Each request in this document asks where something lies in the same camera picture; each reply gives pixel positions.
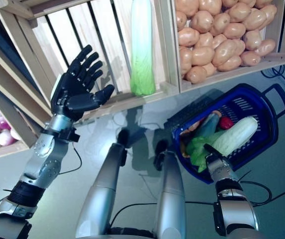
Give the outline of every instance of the robotic hand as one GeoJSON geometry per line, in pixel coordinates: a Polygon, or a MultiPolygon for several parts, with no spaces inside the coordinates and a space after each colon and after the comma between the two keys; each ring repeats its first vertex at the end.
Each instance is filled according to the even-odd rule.
{"type": "Polygon", "coordinates": [[[227,158],[208,144],[204,148],[210,152],[206,164],[217,193],[213,212],[216,232],[228,239],[265,239],[258,231],[254,208],[227,158]]]}
{"type": "Polygon", "coordinates": [[[102,75],[102,62],[97,61],[92,65],[98,58],[98,53],[95,52],[86,59],[91,51],[92,47],[86,46],[62,75],[51,99],[54,115],[64,115],[78,121],[84,112],[94,110],[109,100],[114,90],[113,85],[108,85],[95,94],[90,93],[95,80],[102,75]]]}
{"type": "Polygon", "coordinates": [[[0,239],[25,239],[31,229],[30,219],[37,209],[45,189],[57,177],[61,161],[70,141],[78,141],[73,123],[85,111],[105,104],[114,86],[108,85],[95,94],[90,93],[95,80],[102,75],[101,61],[92,47],[86,46],[60,78],[51,99],[53,117],[46,123],[33,149],[19,182],[0,204],[0,239]]]}

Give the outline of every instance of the robotic arm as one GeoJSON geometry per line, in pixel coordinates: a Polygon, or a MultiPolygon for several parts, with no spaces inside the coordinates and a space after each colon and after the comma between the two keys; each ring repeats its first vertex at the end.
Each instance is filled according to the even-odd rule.
{"type": "MultiPolygon", "coordinates": [[[[92,48],[89,45],[85,47],[57,84],[51,99],[53,117],[35,143],[32,158],[27,163],[19,182],[0,204],[0,239],[28,237],[32,225],[27,220],[35,213],[37,203],[46,188],[59,174],[69,142],[79,140],[73,123],[78,121],[85,111],[105,104],[114,90],[112,85],[108,85],[95,94],[90,93],[95,80],[102,75],[100,70],[102,62],[94,63],[98,54],[96,52],[90,54],[91,51],[92,48]]],[[[214,204],[213,213],[216,231],[229,239],[263,239],[264,237],[258,232],[254,209],[244,194],[237,176],[227,163],[227,159],[210,145],[205,145],[205,149],[210,152],[206,157],[207,167],[215,182],[218,198],[214,204]]],[[[106,225],[106,215],[110,216],[112,210],[118,169],[124,159],[123,153],[124,146],[117,143],[111,147],[103,166],[104,170],[98,174],[86,199],[85,210],[80,216],[76,232],[77,238],[88,233],[87,224],[91,221],[106,225]],[[105,199],[104,203],[101,202],[102,195],[105,199]],[[100,208],[94,204],[95,200],[99,201],[100,208]]],[[[167,180],[162,192],[160,205],[163,206],[160,207],[157,223],[158,234],[165,235],[165,238],[168,235],[174,235],[172,231],[164,230],[172,228],[171,224],[177,224],[181,232],[185,231],[185,221],[182,220],[184,216],[181,216],[185,213],[183,212],[183,184],[181,176],[177,180],[177,175],[180,174],[177,171],[179,167],[176,162],[173,162],[175,162],[174,156],[168,156],[167,163],[164,164],[164,175],[167,180]]],[[[94,229],[98,233],[105,230],[104,227],[94,229]]]]}
{"type": "Polygon", "coordinates": [[[53,117],[35,143],[19,182],[0,204],[0,239],[28,237],[31,224],[27,219],[33,216],[45,189],[59,174],[69,142],[79,140],[73,123],[85,111],[105,104],[114,90],[114,86],[108,85],[95,94],[90,93],[95,80],[102,75],[102,62],[93,64],[98,54],[86,58],[91,51],[90,45],[85,47],[58,82],[51,99],[53,117]]]}
{"type": "Polygon", "coordinates": [[[210,152],[206,164],[217,193],[213,212],[216,232],[228,239],[265,239],[258,231],[254,208],[227,159],[208,144],[204,148],[210,152]]]}

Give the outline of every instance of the wooden crate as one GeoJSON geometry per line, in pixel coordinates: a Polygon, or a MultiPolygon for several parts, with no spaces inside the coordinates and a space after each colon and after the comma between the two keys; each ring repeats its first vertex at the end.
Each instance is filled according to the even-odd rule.
{"type": "Polygon", "coordinates": [[[28,150],[37,140],[39,128],[31,124],[20,111],[0,92],[0,112],[22,140],[0,147],[0,157],[28,150]]]}
{"type": "Polygon", "coordinates": [[[82,120],[135,107],[179,93],[173,23],[169,8],[153,7],[153,62],[156,93],[130,92],[131,5],[133,0],[0,0],[0,19],[47,102],[57,77],[90,44],[100,55],[104,75],[93,91],[115,86],[110,101],[82,120]]]}
{"type": "MultiPolygon", "coordinates": [[[[171,0],[171,4],[172,4],[172,18],[176,19],[175,1],[171,0]]],[[[246,74],[250,74],[253,72],[285,64],[285,0],[273,0],[272,4],[275,4],[277,6],[278,12],[275,16],[274,21],[261,31],[263,39],[270,38],[276,42],[276,48],[272,53],[263,57],[262,61],[257,66],[239,67],[229,72],[217,72],[213,76],[208,77],[205,82],[194,85],[191,84],[191,82],[182,80],[180,74],[181,69],[179,67],[178,71],[179,71],[180,91],[181,92],[190,91],[196,88],[214,84],[216,82],[230,80],[232,78],[236,78],[239,76],[243,76],[246,74]]],[[[175,29],[175,43],[176,43],[175,50],[179,66],[180,57],[179,57],[178,32],[177,32],[176,23],[174,23],[174,29],[175,29]]]]}
{"type": "Polygon", "coordinates": [[[47,102],[56,78],[82,46],[91,44],[100,54],[105,74],[94,91],[113,83],[116,92],[104,107],[86,113],[82,120],[285,64],[285,0],[274,0],[278,13],[265,36],[281,42],[280,49],[256,67],[218,73],[198,85],[182,81],[174,0],[151,2],[157,92],[146,97],[135,97],[129,88],[132,0],[0,0],[0,19],[47,102]]]}

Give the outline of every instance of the wooden shelf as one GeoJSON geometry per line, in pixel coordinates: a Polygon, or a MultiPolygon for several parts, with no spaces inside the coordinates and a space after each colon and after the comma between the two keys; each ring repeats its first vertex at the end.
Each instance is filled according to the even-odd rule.
{"type": "Polygon", "coordinates": [[[17,13],[17,9],[12,10],[11,3],[8,6],[3,4],[0,19],[46,103],[50,101],[50,92],[57,77],[67,70],[67,65],[82,46],[91,44],[99,53],[104,63],[104,75],[97,80],[93,90],[97,91],[111,83],[116,86],[117,92],[105,106],[84,114],[80,122],[285,64],[285,0],[273,0],[278,13],[263,32],[265,38],[277,43],[278,47],[272,54],[264,57],[258,66],[221,72],[198,85],[183,81],[180,77],[175,1],[155,0],[151,2],[157,91],[152,96],[136,97],[130,93],[129,85],[132,0],[14,2],[20,4],[18,9],[22,13],[17,13]]]}

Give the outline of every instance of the potato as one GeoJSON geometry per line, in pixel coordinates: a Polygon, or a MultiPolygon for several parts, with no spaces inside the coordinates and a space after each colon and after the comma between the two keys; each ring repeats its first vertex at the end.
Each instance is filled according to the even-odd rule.
{"type": "Polygon", "coordinates": [[[222,0],[198,0],[199,10],[205,10],[213,16],[219,14],[222,8],[222,0]]]}
{"type": "Polygon", "coordinates": [[[246,28],[242,23],[230,23],[224,30],[223,34],[228,39],[238,39],[245,34],[246,28]]]}
{"type": "Polygon", "coordinates": [[[224,7],[233,7],[237,2],[238,0],[222,0],[222,5],[224,7]]]}
{"type": "Polygon", "coordinates": [[[221,34],[230,24],[230,15],[226,13],[220,13],[214,17],[213,26],[210,30],[210,33],[213,36],[221,34]]]}
{"type": "Polygon", "coordinates": [[[236,3],[229,11],[230,22],[241,22],[251,13],[251,8],[242,2],[236,3]]]}
{"type": "Polygon", "coordinates": [[[187,47],[180,47],[181,75],[186,74],[192,67],[192,51],[187,47]]]}
{"type": "Polygon", "coordinates": [[[215,50],[223,41],[227,40],[226,36],[219,34],[213,38],[212,47],[215,50]]]}
{"type": "Polygon", "coordinates": [[[176,10],[192,17],[198,11],[198,0],[175,0],[176,10]]]}
{"type": "Polygon", "coordinates": [[[206,76],[211,76],[216,72],[216,67],[212,63],[202,66],[206,70],[206,76]]]}
{"type": "Polygon", "coordinates": [[[245,42],[246,49],[249,51],[256,50],[262,44],[262,37],[258,30],[246,32],[243,40],[245,42]]]}
{"type": "Polygon", "coordinates": [[[212,47],[212,42],[213,42],[213,36],[211,33],[207,32],[204,34],[200,34],[200,37],[194,47],[195,48],[201,48],[204,46],[212,47]]]}
{"type": "Polygon", "coordinates": [[[198,11],[190,22],[190,27],[200,33],[207,33],[213,26],[213,16],[208,11],[198,11]]]}
{"type": "Polygon", "coordinates": [[[255,6],[256,0],[239,0],[239,2],[247,4],[250,8],[255,6]]]}
{"type": "Polygon", "coordinates": [[[186,79],[192,84],[201,83],[206,80],[206,70],[201,66],[192,67],[186,74],[186,79]]]}
{"type": "Polygon", "coordinates": [[[217,67],[219,71],[231,71],[236,69],[242,64],[242,59],[240,56],[232,56],[224,64],[217,67]]]}
{"type": "Polygon", "coordinates": [[[176,11],[178,31],[181,31],[187,22],[187,15],[184,12],[176,11]]]}
{"type": "Polygon", "coordinates": [[[192,65],[193,66],[207,65],[212,61],[214,54],[215,54],[214,50],[208,46],[195,48],[192,51],[192,65]]]}
{"type": "Polygon", "coordinates": [[[180,46],[193,46],[197,43],[200,33],[190,27],[183,28],[178,32],[180,46]]]}
{"type": "Polygon", "coordinates": [[[266,21],[258,28],[258,30],[262,30],[265,26],[270,24],[277,13],[277,7],[275,5],[267,5],[261,9],[266,14],[266,21]]]}
{"type": "Polygon", "coordinates": [[[216,67],[230,59],[236,51],[236,43],[233,40],[223,41],[215,50],[212,64],[216,67]]]}
{"type": "Polygon", "coordinates": [[[265,7],[265,6],[269,5],[269,4],[271,4],[272,1],[273,1],[273,0],[256,0],[255,6],[256,6],[257,8],[263,8],[263,7],[265,7]]]}
{"type": "Polygon", "coordinates": [[[234,39],[233,41],[236,43],[235,55],[239,56],[245,50],[245,42],[240,39],[234,39]]]}
{"type": "Polygon", "coordinates": [[[266,13],[252,8],[251,14],[242,23],[247,31],[256,30],[266,21],[266,13]]]}
{"type": "Polygon", "coordinates": [[[272,39],[265,39],[262,44],[255,50],[259,56],[266,56],[275,49],[276,43],[272,39]]]}
{"type": "Polygon", "coordinates": [[[245,51],[241,55],[241,66],[256,66],[261,61],[261,57],[254,51],[245,51]]]}

